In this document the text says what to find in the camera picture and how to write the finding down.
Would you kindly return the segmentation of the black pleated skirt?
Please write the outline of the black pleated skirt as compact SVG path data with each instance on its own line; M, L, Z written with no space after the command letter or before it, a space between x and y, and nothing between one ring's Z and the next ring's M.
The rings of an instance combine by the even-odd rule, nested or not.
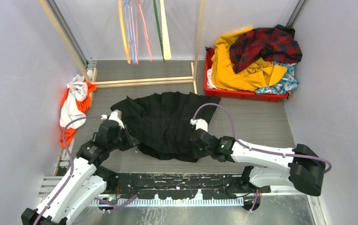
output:
M220 97L194 93L163 92L146 97L127 97L111 106L122 112L121 120L143 154L160 160L177 159L195 163L206 153L197 150L190 140L193 117L210 122Z

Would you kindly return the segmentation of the cream wooden hanger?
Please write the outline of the cream wooden hanger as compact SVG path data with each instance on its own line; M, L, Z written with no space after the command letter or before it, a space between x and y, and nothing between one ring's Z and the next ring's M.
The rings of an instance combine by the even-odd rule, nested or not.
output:
M172 58L170 39L167 27L166 13L164 0L160 0L160 12L161 12L161 26L162 26L162 42L163 42L163 55L165 60Z

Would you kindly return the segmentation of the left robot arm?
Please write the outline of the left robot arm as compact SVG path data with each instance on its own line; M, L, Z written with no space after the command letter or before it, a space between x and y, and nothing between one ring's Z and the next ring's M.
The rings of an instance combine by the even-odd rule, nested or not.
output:
M52 192L35 208L21 215L24 225L71 225L79 214L101 193L110 194L118 185L117 173L101 164L113 150L135 146L120 118L104 120L93 138L83 144L70 168Z

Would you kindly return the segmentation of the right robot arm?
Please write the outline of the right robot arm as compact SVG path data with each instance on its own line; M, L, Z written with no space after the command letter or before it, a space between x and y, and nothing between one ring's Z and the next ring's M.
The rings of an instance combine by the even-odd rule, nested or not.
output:
M264 186L288 186L306 195L321 195L328 163L304 144L273 148L230 136L216 138L202 129L195 130L190 141L198 155L208 155L219 162L247 163L240 180L245 192Z

